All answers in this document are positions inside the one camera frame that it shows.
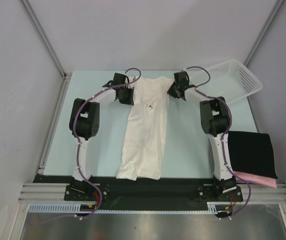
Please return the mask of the white t shirt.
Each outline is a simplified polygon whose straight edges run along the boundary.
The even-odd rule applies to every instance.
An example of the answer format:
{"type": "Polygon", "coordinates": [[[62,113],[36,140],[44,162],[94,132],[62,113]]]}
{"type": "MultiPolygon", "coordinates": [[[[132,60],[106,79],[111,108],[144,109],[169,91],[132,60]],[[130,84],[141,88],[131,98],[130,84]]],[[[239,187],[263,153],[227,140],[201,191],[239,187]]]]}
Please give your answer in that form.
{"type": "Polygon", "coordinates": [[[134,83],[134,104],[128,115],[117,179],[158,180],[166,144],[168,90],[174,80],[140,78],[134,83]]]}

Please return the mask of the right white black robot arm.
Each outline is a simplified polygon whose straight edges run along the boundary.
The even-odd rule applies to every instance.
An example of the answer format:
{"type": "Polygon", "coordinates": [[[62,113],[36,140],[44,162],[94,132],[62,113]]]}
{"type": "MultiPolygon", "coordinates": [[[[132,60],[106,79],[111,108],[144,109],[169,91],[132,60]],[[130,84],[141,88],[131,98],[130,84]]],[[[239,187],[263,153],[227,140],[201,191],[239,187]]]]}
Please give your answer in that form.
{"type": "Polygon", "coordinates": [[[174,73],[174,82],[167,93],[174,98],[190,102],[197,102],[197,100],[188,98],[187,93],[205,97],[205,100],[199,103],[201,128],[211,144],[214,160],[213,177],[220,182],[213,188],[213,194],[220,201],[226,200],[232,193],[226,182],[236,182],[230,167],[228,152],[228,132],[232,124],[230,108],[223,97],[206,95],[199,90],[198,86],[190,84],[186,71],[174,73]]]}

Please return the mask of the white perforated plastic basket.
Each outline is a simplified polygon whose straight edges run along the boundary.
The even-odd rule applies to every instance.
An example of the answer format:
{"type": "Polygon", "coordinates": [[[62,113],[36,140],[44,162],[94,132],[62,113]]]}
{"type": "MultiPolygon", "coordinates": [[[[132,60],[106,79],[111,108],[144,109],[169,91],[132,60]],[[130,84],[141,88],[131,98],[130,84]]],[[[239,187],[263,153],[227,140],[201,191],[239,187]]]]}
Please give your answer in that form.
{"type": "Polygon", "coordinates": [[[212,97],[224,97],[227,103],[246,98],[263,88],[258,78],[241,62],[230,59],[207,69],[210,81],[199,90],[212,97]]]}

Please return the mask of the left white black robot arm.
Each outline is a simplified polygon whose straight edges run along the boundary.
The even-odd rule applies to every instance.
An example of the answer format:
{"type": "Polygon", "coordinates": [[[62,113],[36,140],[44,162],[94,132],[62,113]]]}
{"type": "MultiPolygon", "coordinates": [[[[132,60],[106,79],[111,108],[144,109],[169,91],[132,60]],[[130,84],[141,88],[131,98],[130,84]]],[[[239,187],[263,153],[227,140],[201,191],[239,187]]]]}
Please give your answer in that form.
{"type": "Polygon", "coordinates": [[[92,176],[87,148],[100,127],[100,107],[114,101],[124,105],[134,104],[133,84],[141,75],[129,77],[126,73],[115,73],[112,80],[88,99],[76,98],[73,102],[69,129],[76,140],[76,166],[73,178],[86,181],[92,176]]]}

